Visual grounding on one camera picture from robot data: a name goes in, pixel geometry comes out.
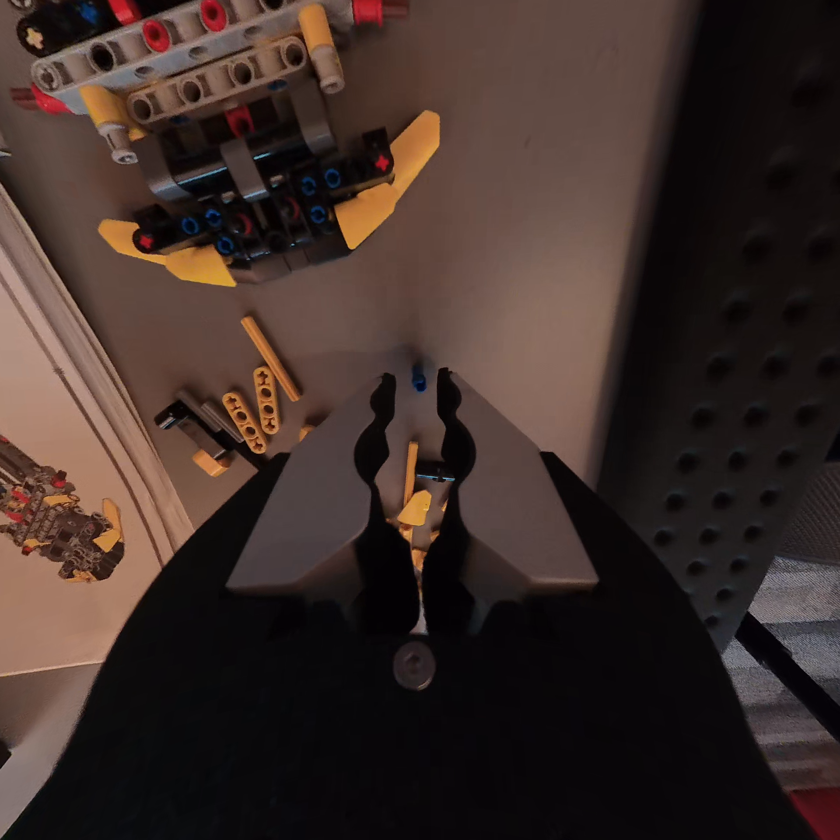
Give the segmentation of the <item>red plastic object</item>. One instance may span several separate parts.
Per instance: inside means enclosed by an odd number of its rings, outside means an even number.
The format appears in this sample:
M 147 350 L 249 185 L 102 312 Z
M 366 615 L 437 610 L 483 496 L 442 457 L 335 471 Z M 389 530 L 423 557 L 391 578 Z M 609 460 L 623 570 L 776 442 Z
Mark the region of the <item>red plastic object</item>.
M 839 839 L 839 788 L 790 791 L 796 810 L 819 839 Z

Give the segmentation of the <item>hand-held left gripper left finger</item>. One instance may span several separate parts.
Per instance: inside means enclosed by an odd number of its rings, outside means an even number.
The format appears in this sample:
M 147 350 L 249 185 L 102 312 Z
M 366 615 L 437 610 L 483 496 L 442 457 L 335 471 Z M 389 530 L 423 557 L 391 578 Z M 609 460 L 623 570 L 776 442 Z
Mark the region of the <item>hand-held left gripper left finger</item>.
M 290 452 L 227 579 L 235 595 L 333 602 L 368 634 L 408 634 L 420 599 L 408 542 L 393 526 L 376 477 L 396 378 L 383 373 Z

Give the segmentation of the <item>lego car chassis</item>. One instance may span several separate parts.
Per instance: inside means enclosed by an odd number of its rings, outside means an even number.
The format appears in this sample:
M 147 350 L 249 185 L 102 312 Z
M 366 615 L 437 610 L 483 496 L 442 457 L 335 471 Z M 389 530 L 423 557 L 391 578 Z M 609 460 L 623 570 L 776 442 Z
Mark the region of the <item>lego car chassis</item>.
M 180 280 L 258 284 L 341 259 L 391 216 L 438 150 L 423 111 L 342 150 L 327 98 L 337 45 L 409 2 L 9 2 L 33 60 L 23 109 L 89 118 L 158 202 L 104 219 L 116 252 Z

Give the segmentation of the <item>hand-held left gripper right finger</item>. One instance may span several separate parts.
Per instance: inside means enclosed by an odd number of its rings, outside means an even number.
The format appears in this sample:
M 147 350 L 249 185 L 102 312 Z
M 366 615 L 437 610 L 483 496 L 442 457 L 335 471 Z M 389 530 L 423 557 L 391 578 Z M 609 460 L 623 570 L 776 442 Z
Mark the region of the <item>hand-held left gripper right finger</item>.
M 539 447 L 460 375 L 437 373 L 453 481 L 422 571 L 430 634 L 476 634 L 501 603 L 594 590 L 599 577 Z

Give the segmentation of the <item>lego instruction booklet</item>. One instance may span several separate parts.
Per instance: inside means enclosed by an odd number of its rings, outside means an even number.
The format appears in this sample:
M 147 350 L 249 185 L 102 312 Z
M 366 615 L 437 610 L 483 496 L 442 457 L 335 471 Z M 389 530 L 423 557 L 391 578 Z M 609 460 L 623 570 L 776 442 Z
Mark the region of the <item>lego instruction booklet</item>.
M 194 526 L 4 186 L 1 433 L 2 677 L 98 664 Z

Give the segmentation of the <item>pile of yellow lego pieces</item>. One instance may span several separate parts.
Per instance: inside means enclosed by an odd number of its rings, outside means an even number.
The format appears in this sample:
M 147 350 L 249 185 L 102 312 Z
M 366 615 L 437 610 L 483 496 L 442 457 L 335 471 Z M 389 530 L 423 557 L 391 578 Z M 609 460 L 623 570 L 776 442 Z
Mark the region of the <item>pile of yellow lego pieces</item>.
M 388 371 L 396 379 L 396 410 L 398 398 L 408 394 L 402 378 L 408 372 L 408 354 L 392 354 L 389 361 L 397 362 L 396 373 Z M 255 373 L 259 420 L 253 418 L 240 394 L 230 392 L 223 397 L 222 402 L 230 421 L 239 425 L 239 433 L 245 445 L 256 446 L 254 450 L 246 450 L 247 455 L 255 456 L 259 467 L 254 477 L 256 483 L 243 487 L 244 494 L 230 500 L 231 507 L 227 512 L 219 510 L 214 521 L 207 521 L 205 528 L 172 556 L 155 585 L 169 586 L 173 590 L 177 585 L 183 585 L 189 597 L 197 596 L 202 586 L 212 591 L 222 587 L 228 592 L 228 577 L 291 453 L 278 453 L 272 460 L 263 456 L 267 446 L 263 421 L 267 420 L 271 432 L 276 432 L 280 425 L 279 408 L 276 406 L 279 382 L 279 374 L 272 373 L 267 364 Z

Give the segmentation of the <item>black metal bar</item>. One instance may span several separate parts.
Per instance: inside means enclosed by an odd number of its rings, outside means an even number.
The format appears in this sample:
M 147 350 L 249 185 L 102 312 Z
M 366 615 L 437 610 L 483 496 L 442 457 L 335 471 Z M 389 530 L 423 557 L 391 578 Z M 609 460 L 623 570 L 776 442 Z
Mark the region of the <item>black metal bar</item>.
M 743 617 L 735 638 L 839 742 L 838 703 L 795 662 L 788 648 L 750 612 Z

